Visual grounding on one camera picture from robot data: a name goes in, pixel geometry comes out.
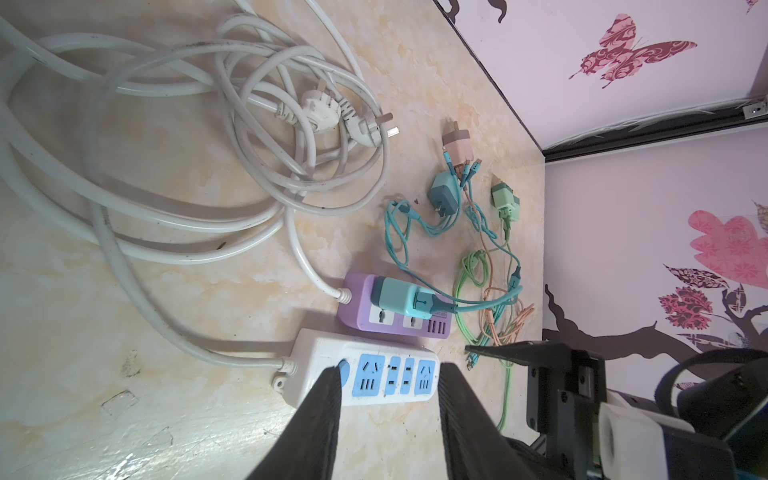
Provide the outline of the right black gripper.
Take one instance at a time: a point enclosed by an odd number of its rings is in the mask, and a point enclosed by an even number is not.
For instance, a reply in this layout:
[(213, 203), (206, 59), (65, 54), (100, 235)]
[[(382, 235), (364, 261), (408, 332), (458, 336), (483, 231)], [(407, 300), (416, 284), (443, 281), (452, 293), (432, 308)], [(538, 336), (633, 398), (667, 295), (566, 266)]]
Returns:
[(604, 360), (561, 342), (522, 341), (465, 351), (529, 367), (527, 421), (531, 448), (563, 478), (602, 479), (599, 409), (607, 400)]

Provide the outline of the light teal charger plug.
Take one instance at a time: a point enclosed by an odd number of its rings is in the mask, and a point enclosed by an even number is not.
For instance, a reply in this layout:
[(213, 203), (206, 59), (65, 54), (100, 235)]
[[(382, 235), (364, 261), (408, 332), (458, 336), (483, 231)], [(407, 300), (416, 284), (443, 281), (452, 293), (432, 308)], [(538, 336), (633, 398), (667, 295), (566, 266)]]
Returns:
[(378, 276), (375, 278), (371, 301), (382, 310), (417, 319), (429, 319), (437, 297), (432, 290), (403, 280)]

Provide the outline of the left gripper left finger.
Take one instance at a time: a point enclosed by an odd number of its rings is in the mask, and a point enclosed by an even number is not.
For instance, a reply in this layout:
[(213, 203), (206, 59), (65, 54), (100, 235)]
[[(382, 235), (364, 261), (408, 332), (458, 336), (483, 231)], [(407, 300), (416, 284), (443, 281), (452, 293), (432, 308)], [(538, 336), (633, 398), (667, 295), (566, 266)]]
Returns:
[(330, 479), (335, 465), (341, 413), (341, 376), (322, 371), (250, 479)]

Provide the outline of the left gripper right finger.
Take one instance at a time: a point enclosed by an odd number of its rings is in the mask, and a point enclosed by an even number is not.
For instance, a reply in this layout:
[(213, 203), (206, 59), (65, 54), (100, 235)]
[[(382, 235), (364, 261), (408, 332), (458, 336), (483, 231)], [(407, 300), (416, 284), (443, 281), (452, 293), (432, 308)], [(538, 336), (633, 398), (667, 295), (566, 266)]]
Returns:
[(440, 420), (450, 479), (562, 479), (525, 443), (504, 437), (453, 363), (440, 367)]

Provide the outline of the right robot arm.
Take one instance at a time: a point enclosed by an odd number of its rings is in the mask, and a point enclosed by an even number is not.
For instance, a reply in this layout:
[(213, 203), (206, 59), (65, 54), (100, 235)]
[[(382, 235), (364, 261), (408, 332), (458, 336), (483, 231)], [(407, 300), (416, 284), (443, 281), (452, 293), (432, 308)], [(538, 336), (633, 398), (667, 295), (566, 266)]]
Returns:
[(503, 436), (452, 365), (438, 392), (453, 479), (763, 479), (767, 355), (712, 350), (660, 380), (652, 399), (610, 390), (604, 360), (560, 342), (478, 346), (528, 369), (532, 443)]

